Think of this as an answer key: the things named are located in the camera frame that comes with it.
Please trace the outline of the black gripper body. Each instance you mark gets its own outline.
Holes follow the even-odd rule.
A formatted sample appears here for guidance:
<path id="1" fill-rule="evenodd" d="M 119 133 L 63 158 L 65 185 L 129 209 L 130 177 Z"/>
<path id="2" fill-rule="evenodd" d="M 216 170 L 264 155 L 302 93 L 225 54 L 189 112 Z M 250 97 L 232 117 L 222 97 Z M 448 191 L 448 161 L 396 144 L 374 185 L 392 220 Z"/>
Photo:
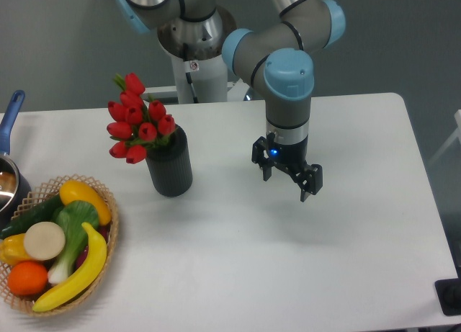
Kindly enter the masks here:
<path id="1" fill-rule="evenodd" d="M 276 135 L 274 133 L 268 133 L 266 136 L 268 158 L 264 172 L 270 172 L 273 166 L 281 171 L 301 172 L 306 164 L 308 136 L 299 143 L 289 145 L 277 143 L 275 139 Z"/>

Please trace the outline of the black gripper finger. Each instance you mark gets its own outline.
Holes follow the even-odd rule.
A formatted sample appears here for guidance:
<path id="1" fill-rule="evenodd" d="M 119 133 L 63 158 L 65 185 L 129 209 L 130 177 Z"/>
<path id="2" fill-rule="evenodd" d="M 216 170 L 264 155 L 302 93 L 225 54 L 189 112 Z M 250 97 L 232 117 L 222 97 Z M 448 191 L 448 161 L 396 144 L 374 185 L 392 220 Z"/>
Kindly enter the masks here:
<path id="1" fill-rule="evenodd" d="M 304 202 L 311 195 L 317 195 L 323 187 L 323 168 L 320 164 L 309 164 L 303 161 L 301 164 L 282 165 L 276 168 L 287 174 L 300 188 L 300 201 Z"/>
<path id="2" fill-rule="evenodd" d="M 267 156 L 267 140 L 264 137 L 258 138 L 252 145 L 251 161 L 262 170 L 264 181 L 268 181 L 272 176 L 273 160 Z"/>

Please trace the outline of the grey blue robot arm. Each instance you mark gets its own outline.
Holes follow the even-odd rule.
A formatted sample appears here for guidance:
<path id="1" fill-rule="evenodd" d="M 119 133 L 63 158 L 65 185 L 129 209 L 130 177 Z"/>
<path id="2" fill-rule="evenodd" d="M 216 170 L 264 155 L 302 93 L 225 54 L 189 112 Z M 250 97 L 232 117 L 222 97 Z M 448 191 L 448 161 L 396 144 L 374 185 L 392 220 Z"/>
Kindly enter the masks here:
<path id="1" fill-rule="evenodd" d="M 273 0 L 280 21 L 255 33 L 237 28 L 216 0 L 115 0 L 131 27 L 157 32 L 174 69 L 182 104 L 223 102 L 234 73 L 266 103 L 266 134 L 251 159 L 264 179 L 279 169 L 299 186 L 302 199 L 323 185 L 322 168 L 309 164 L 313 51 L 344 33 L 342 8 L 332 0 Z"/>

